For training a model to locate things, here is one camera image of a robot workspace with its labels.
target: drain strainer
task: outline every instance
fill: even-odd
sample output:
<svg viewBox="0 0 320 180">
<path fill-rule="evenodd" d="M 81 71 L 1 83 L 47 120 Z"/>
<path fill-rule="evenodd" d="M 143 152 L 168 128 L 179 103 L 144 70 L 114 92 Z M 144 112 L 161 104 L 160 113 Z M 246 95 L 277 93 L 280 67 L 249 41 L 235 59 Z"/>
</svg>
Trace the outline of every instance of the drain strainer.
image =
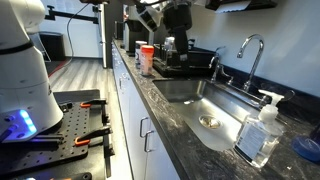
<svg viewBox="0 0 320 180">
<path fill-rule="evenodd" d="M 199 117 L 200 123 L 209 129 L 217 129 L 221 126 L 221 122 L 213 116 L 203 115 Z"/>
</svg>

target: red lid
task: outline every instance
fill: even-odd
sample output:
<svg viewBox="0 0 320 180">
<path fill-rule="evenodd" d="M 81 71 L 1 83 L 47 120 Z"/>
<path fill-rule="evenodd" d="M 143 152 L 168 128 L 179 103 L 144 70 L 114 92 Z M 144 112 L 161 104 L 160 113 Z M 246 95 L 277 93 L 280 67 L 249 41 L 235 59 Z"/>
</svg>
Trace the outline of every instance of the red lid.
<svg viewBox="0 0 320 180">
<path fill-rule="evenodd" d="M 141 52 L 142 53 L 154 53 L 154 47 L 150 45 L 143 45 L 141 46 Z"/>
</svg>

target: soap dispenser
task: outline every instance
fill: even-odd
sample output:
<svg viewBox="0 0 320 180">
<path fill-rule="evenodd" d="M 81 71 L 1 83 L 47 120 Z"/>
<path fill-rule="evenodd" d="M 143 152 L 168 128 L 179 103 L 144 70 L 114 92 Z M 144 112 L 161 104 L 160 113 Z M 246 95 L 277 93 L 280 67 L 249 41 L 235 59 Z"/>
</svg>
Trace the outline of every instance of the soap dispenser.
<svg viewBox="0 0 320 180">
<path fill-rule="evenodd" d="M 283 96 L 265 90 L 259 92 L 271 96 L 272 102 L 262 108 L 258 117 L 246 117 L 234 149 L 252 166 L 261 168 L 279 143 L 284 128 L 275 120 L 278 114 L 276 104 Z"/>
</svg>

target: white cabinet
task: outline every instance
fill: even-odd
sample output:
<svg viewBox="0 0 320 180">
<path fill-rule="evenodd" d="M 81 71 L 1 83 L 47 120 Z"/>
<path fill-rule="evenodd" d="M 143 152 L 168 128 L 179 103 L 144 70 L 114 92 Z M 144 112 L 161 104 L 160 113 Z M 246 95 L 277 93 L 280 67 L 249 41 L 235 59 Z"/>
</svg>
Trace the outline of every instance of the white cabinet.
<svg viewBox="0 0 320 180">
<path fill-rule="evenodd" d="M 114 77 L 135 180 L 179 179 L 126 66 L 112 46 Z"/>
</svg>

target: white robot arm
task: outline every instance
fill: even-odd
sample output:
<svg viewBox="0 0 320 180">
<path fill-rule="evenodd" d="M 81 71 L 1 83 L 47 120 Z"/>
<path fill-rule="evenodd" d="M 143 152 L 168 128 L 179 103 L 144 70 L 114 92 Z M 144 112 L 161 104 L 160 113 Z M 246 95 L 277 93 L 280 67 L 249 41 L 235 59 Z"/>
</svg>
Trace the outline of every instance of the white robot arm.
<svg viewBox="0 0 320 180">
<path fill-rule="evenodd" d="M 43 56 L 27 35 L 44 17 L 40 0 L 0 0 L 0 143 L 27 141 L 62 119 Z"/>
</svg>

